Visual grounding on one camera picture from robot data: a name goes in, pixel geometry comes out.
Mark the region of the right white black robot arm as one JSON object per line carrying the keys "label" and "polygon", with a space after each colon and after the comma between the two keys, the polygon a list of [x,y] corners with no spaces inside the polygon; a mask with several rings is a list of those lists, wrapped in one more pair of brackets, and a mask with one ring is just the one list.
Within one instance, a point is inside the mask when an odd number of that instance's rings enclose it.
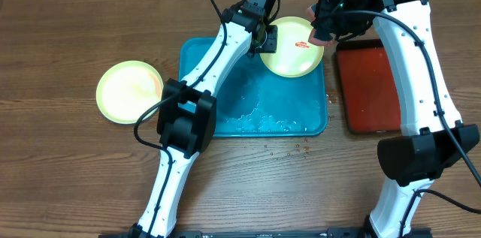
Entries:
{"label": "right white black robot arm", "polygon": [[318,0],[313,36],[344,42],[374,28],[389,59],[401,112],[401,135],[381,140],[385,181],[360,237],[429,237],[410,223],[443,171],[479,142],[446,87],[431,31],[429,0]]}

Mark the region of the black tray with red water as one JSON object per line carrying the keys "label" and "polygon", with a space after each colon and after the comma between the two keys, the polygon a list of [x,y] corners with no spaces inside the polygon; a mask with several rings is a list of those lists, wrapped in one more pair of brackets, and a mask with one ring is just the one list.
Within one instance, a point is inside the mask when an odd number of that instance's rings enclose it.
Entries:
{"label": "black tray with red water", "polygon": [[339,43],[335,56],[348,129],[354,134],[400,131],[398,94],[382,42]]}

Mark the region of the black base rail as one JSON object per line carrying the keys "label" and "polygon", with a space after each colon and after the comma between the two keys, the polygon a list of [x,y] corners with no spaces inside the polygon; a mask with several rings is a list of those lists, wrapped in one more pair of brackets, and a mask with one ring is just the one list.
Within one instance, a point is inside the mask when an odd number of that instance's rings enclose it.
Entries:
{"label": "black base rail", "polygon": [[[134,237],[133,231],[119,234],[100,234],[99,238],[127,238]],[[282,231],[282,232],[217,232],[202,233],[199,230],[174,231],[169,238],[360,238],[373,237],[362,236],[360,227],[330,227],[327,230],[319,231]],[[412,230],[411,234],[405,237],[432,238],[429,229]]]}

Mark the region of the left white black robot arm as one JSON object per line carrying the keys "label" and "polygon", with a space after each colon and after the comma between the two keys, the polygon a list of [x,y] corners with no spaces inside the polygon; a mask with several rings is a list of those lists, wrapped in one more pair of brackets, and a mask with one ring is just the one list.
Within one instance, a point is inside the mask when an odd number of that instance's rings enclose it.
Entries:
{"label": "left white black robot arm", "polygon": [[242,56],[276,52],[273,21],[279,9],[280,0],[240,0],[217,11],[218,35],[200,62],[182,80],[169,79],[161,100],[136,121],[135,139],[147,145],[139,126],[147,115],[159,114],[155,148],[160,162],[147,207],[129,237],[168,237],[173,232],[189,171],[215,132],[216,94]]}

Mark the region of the dark sponge with pink edge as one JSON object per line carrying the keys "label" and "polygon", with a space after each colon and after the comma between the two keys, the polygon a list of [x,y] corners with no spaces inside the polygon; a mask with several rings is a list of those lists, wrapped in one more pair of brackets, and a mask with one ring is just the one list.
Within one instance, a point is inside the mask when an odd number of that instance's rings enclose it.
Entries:
{"label": "dark sponge with pink edge", "polygon": [[[311,21],[315,20],[315,12],[314,12],[315,9],[316,9],[316,5],[311,5],[307,9],[307,14],[308,14]],[[315,34],[316,34],[316,29],[312,28],[312,30],[310,32],[310,35],[309,35],[309,39],[308,39],[309,43],[311,43],[313,45],[317,45],[319,47],[327,47],[327,46],[329,46],[333,43],[333,40],[330,40],[330,41],[320,40],[320,39],[315,37]]]}

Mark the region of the yellow-green round plate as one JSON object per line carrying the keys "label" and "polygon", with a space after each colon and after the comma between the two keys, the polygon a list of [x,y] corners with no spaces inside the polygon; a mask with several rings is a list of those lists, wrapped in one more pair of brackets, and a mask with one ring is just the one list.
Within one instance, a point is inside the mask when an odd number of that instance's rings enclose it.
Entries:
{"label": "yellow-green round plate", "polygon": [[120,62],[99,80],[96,103],[106,119],[131,125],[161,101],[163,87],[162,78],[153,66],[135,60]]}
{"label": "yellow-green round plate", "polygon": [[308,42],[310,22],[300,17],[282,17],[273,21],[277,27],[277,50],[261,53],[265,66],[282,77],[302,77],[322,61],[324,47]]}

